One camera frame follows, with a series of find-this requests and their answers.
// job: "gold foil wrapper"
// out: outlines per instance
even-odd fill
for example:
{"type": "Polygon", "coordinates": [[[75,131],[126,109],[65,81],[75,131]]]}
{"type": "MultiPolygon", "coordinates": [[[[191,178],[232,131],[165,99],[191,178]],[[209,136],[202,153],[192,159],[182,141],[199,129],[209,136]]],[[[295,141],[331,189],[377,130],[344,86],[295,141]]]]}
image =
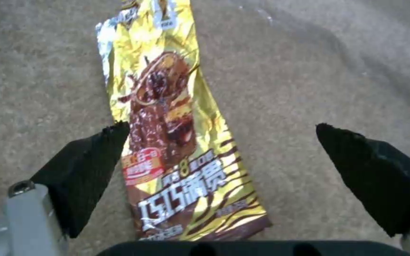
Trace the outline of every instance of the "gold foil wrapper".
{"type": "Polygon", "coordinates": [[[200,70],[189,0],[124,1],[96,26],[140,240],[236,240],[270,225],[200,70]]]}

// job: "beige carpet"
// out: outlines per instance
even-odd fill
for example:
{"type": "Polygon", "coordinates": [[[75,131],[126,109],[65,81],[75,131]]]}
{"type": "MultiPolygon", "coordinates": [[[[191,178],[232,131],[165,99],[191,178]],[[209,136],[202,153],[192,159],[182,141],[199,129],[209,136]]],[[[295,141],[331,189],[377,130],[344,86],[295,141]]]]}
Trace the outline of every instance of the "beige carpet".
{"type": "MultiPolygon", "coordinates": [[[[328,122],[410,155],[410,1],[378,3],[193,1],[203,71],[274,224],[254,239],[397,245],[314,133],[328,122]]],[[[0,208],[8,186],[112,123],[94,26],[118,5],[0,0],[0,208]]],[[[133,235],[117,168],[70,254],[133,235]]]]}

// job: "ice cream wrapper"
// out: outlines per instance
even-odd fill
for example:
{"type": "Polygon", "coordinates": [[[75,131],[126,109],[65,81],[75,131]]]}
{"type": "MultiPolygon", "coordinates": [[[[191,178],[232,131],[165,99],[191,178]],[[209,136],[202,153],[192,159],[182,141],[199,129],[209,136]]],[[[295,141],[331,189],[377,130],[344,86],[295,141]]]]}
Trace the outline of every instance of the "ice cream wrapper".
{"type": "Polygon", "coordinates": [[[270,225],[201,69],[189,0],[123,2],[96,26],[139,240],[238,240],[270,225]]]}

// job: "red label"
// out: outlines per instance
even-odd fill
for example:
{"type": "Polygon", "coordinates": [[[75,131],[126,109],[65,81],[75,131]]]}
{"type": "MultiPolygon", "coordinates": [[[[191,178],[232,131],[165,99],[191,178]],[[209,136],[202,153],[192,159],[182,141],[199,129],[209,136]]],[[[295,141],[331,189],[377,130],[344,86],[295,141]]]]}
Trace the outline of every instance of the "red label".
{"type": "Polygon", "coordinates": [[[137,185],[158,178],[164,173],[161,151],[147,148],[122,157],[122,166],[126,185],[137,185]]]}

